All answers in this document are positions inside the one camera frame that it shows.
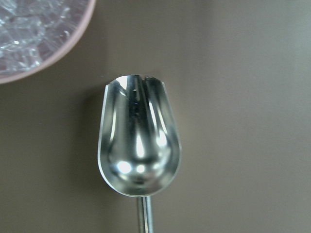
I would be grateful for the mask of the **steel ice scoop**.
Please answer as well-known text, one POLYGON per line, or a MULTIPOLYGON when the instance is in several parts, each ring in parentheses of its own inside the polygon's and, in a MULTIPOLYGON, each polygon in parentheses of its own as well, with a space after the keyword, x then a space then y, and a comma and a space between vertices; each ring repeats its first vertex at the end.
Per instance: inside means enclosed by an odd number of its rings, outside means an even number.
POLYGON ((171 184, 181 162, 179 134, 162 81, 126 75, 106 85, 97 156, 105 182, 137 199, 139 231, 152 233, 151 197, 171 184))

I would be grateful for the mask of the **pink bowl of ice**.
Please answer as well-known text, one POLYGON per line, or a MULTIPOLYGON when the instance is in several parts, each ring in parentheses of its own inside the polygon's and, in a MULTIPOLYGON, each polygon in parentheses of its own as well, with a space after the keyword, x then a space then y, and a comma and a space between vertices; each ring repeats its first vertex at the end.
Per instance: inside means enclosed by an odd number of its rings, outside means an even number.
POLYGON ((0 82, 33 75, 59 61, 84 34, 94 0, 2 0, 0 82))

